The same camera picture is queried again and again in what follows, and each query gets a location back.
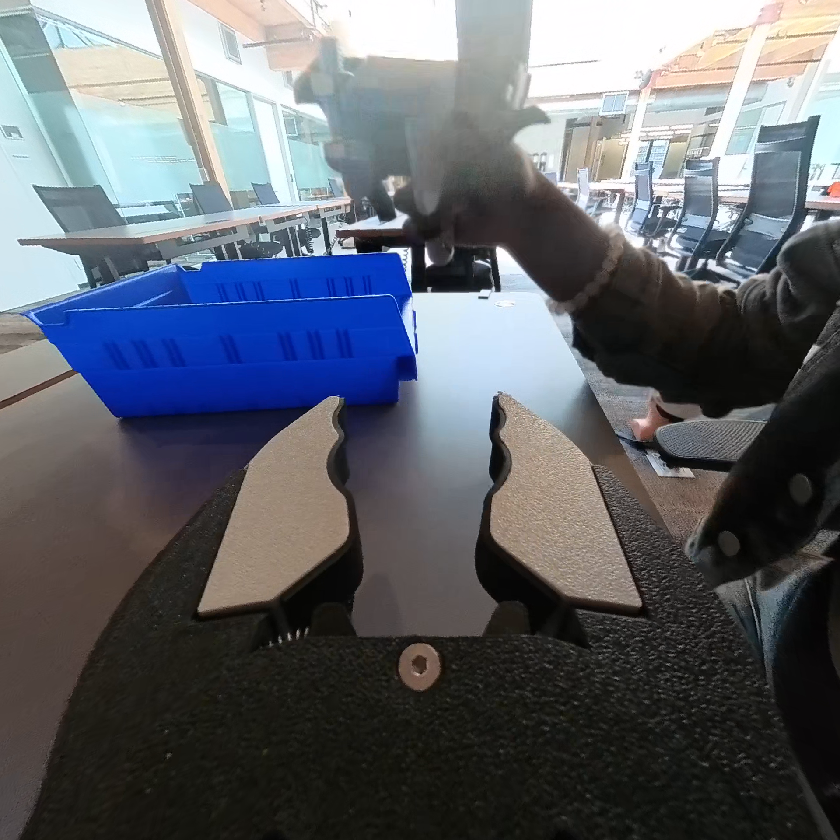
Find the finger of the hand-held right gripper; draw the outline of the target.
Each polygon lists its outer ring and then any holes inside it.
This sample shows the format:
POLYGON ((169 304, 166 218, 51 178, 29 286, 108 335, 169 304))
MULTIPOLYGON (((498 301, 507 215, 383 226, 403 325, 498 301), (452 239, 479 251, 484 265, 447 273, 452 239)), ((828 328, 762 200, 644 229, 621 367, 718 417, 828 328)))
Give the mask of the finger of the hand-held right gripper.
POLYGON ((352 159, 408 165, 405 112, 407 63, 397 58, 339 58, 330 67, 332 92, 325 112, 328 163, 352 159))

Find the wooden desk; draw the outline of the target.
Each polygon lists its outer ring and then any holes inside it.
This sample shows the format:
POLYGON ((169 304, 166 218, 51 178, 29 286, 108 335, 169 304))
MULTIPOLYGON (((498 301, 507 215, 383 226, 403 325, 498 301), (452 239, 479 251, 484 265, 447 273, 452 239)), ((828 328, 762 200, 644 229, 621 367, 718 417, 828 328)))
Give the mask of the wooden desk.
POLYGON ((18 243, 78 257, 89 274, 89 285, 95 288, 120 278, 115 258, 170 262, 226 245, 254 242, 261 228, 271 235, 297 228, 310 215, 318 219, 328 237, 328 220, 348 211, 351 202, 348 196, 341 196, 292 205, 253 206, 225 213, 20 238, 18 243))
POLYGON ((383 222, 376 216, 344 225, 337 239, 352 239, 357 254, 380 253, 384 249, 407 248, 410 253, 412 292, 483 290, 501 291, 501 277, 495 247, 456 247, 454 264, 438 264, 429 258, 426 246, 398 214, 383 222))

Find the person's pale shoe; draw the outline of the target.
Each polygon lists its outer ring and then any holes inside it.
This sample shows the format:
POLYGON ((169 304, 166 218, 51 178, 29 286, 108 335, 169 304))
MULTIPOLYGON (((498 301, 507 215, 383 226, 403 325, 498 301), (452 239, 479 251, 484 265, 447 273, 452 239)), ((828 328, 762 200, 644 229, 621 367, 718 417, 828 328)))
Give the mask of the person's pale shoe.
POLYGON ((700 415, 697 404, 667 402, 662 395, 653 392, 647 401, 647 414, 631 420, 630 428, 636 440, 648 441, 654 439, 661 427, 697 419, 700 415))

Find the person's right forearm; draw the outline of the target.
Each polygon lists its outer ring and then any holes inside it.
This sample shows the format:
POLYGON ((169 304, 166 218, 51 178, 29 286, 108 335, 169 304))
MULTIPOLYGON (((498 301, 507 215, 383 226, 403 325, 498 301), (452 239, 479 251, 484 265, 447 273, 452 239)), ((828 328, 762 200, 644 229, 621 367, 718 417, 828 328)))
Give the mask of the person's right forearm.
POLYGON ((574 346, 616 382, 706 417, 777 403, 838 314, 839 221, 789 239, 734 290, 627 245, 610 282, 571 314, 574 346))

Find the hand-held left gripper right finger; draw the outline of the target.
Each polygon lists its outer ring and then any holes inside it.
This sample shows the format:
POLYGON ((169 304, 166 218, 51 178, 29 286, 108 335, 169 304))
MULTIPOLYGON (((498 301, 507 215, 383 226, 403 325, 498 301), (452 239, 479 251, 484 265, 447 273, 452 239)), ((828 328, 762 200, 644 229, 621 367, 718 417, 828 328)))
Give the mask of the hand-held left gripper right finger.
POLYGON ((497 608, 488 632, 582 632, 579 611, 644 616, 591 461, 507 393, 490 415, 492 481, 476 575, 497 608))

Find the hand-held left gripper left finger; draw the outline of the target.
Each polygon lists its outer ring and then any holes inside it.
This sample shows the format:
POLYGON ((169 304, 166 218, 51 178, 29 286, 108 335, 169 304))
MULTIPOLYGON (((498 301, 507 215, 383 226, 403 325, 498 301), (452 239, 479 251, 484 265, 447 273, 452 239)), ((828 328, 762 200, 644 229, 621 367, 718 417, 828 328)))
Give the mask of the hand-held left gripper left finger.
POLYGON ((279 634, 304 634, 329 604, 351 613, 364 571, 343 429, 329 396, 251 459, 196 615, 267 615, 279 634))

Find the person's dark denim jacket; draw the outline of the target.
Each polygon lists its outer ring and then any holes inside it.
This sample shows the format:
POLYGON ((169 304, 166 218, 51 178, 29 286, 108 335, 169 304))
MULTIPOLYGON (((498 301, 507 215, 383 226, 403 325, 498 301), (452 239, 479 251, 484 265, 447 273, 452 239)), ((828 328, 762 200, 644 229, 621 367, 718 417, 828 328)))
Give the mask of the person's dark denim jacket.
POLYGON ((751 576, 838 531, 839 313, 730 470, 686 552, 710 587, 751 576))

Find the blue plastic bin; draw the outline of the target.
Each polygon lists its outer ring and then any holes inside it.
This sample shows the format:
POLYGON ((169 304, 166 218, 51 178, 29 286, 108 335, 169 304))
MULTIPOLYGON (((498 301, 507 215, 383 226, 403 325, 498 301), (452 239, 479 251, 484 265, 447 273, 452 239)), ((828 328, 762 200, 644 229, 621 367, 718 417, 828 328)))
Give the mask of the blue plastic bin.
POLYGON ((24 315, 120 418, 393 404, 417 378, 396 253, 163 266, 24 315))

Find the person's blue jeans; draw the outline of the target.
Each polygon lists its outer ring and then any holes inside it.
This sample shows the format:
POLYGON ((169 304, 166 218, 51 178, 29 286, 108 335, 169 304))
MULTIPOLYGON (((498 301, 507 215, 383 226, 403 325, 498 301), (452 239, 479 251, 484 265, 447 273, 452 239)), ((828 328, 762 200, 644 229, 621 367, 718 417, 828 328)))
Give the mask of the person's blue jeans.
POLYGON ((838 833, 838 559, 781 561, 716 594, 740 625, 780 711, 796 760, 838 833))

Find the person's right hand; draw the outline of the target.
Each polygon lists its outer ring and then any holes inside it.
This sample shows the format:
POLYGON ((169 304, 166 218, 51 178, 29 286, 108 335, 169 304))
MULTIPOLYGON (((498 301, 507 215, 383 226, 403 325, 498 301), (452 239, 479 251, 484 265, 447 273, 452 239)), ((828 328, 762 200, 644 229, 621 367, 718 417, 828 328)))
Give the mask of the person's right hand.
POLYGON ((606 282, 620 245, 552 185, 513 142, 456 129, 442 142, 444 177, 436 209, 404 202, 421 238, 497 246, 552 299, 571 302, 606 282))

